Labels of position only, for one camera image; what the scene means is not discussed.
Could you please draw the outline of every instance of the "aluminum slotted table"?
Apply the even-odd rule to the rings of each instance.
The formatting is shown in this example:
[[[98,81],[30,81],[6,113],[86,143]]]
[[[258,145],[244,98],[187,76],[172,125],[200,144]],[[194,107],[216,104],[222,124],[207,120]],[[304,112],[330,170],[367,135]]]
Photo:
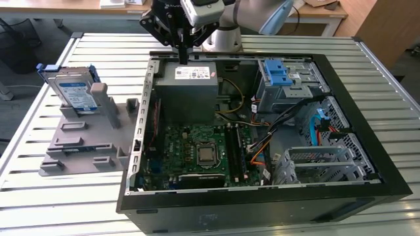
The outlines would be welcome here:
[[[327,55],[414,194],[342,222],[206,235],[420,235],[420,107],[363,42],[340,37],[243,36],[243,46],[247,52]],[[140,98],[150,51],[167,50],[148,34],[86,33],[71,38],[58,64],[92,63],[119,103]],[[0,235],[143,235],[115,212],[122,172],[39,176],[60,120],[59,105],[44,85],[0,158]]]

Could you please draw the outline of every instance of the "power supply label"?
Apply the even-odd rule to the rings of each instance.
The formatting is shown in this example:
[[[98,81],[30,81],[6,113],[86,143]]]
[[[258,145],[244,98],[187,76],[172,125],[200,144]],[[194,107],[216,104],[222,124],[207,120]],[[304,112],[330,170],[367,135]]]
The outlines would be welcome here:
[[[202,67],[178,67],[175,69],[176,80],[210,80],[211,68]]]
[[[86,83],[60,83],[63,96],[67,98],[74,108],[79,111],[95,111],[98,109],[96,102]]]

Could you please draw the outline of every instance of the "motherboard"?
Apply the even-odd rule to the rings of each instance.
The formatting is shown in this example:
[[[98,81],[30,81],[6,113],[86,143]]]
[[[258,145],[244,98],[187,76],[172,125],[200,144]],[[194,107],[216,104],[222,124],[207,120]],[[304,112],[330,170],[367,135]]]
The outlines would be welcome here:
[[[164,136],[163,158],[150,161],[154,189],[259,185],[258,169],[247,167],[250,126],[167,126]]]

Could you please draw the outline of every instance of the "label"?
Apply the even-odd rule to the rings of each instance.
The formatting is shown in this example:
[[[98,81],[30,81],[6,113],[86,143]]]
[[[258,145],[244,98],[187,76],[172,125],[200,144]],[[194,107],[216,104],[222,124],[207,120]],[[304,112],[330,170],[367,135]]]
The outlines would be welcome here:
[[[290,78],[291,78],[291,79],[300,79],[299,73],[290,74]]]
[[[268,172],[267,169],[264,169],[263,175],[264,175],[264,177],[270,180],[270,178],[271,178],[271,173]]]
[[[64,149],[63,151],[75,152],[75,151],[79,151],[79,149]]]
[[[279,160],[280,160],[280,157],[282,157],[282,155],[276,153],[275,156],[274,156],[274,158],[272,158],[272,160],[274,160],[274,161],[279,161]]]
[[[251,104],[251,111],[252,113],[256,113],[258,111],[258,106],[255,104]]]
[[[175,69],[176,80],[210,80],[210,67],[178,67]]]
[[[79,111],[95,111],[98,105],[94,97],[87,93],[86,83],[60,83],[63,96],[67,98],[74,108]]]

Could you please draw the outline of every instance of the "green motherboard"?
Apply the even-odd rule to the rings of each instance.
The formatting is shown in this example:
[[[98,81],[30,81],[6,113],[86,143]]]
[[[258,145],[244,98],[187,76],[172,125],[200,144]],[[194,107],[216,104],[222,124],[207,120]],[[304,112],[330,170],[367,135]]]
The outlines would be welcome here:
[[[235,130],[239,132],[240,147],[246,153],[247,145],[252,143],[251,128],[242,125]],[[223,174],[226,176],[223,187],[259,185],[256,168],[247,169],[242,181],[231,176],[227,145],[235,144],[227,142],[226,126],[167,126],[164,136],[164,157],[159,163],[159,175],[152,177],[156,190],[176,188],[171,184],[172,180],[187,174]]]

